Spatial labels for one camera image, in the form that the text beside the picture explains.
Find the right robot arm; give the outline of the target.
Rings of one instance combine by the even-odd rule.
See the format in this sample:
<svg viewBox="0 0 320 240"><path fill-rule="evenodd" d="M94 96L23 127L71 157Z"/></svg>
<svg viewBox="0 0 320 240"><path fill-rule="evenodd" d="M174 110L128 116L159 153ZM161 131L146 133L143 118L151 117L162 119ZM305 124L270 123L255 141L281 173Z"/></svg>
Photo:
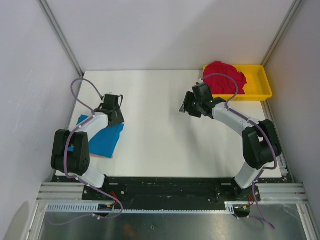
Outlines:
<svg viewBox="0 0 320 240"><path fill-rule="evenodd" d="M192 117L209 117L225 124L242 137L244 164L232 180L231 196L242 201L265 170L278 167L282 147L274 123L258 120L229 106L221 97L214 98L206 83L194 85L184 97L181 113Z"/></svg>

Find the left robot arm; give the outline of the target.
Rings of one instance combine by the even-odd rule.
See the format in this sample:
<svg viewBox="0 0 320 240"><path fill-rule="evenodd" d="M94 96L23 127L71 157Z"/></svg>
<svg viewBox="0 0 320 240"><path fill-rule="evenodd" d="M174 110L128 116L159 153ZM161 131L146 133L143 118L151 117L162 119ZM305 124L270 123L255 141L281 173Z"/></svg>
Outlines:
<svg viewBox="0 0 320 240"><path fill-rule="evenodd" d="M125 126L123 98L106 94L90 116L81 115L73 129L59 129L54 135L51 167L93 186L93 194L100 200L110 196L111 188L104 184L106 177L94 167L90 156L113 157Z"/></svg>

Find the pink t shirt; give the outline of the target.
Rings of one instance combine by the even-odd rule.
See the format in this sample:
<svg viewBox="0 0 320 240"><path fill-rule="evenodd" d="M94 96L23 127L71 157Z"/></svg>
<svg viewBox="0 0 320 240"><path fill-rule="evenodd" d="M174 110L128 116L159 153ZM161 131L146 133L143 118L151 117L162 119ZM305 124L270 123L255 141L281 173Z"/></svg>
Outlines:
<svg viewBox="0 0 320 240"><path fill-rule="evenodd" d="M91 155L95 155L101 158L112 159L115 149L114 148L93 148L89 150Z"/></svg>

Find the blue t shirt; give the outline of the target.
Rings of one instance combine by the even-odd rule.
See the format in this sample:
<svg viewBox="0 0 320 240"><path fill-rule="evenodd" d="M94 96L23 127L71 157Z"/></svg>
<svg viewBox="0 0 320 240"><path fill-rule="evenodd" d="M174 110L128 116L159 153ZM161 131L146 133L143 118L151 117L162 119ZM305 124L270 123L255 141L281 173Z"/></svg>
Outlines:
<svg viewBox="0 0 320 240"><path fill-rule="evenodd" d="M67 150L70 153L82 150L90 153L90 149L94 148L115 150L123 129L123 123L108 127L108 117L104 113L98 112L91 116L81 115Z"/></svg>

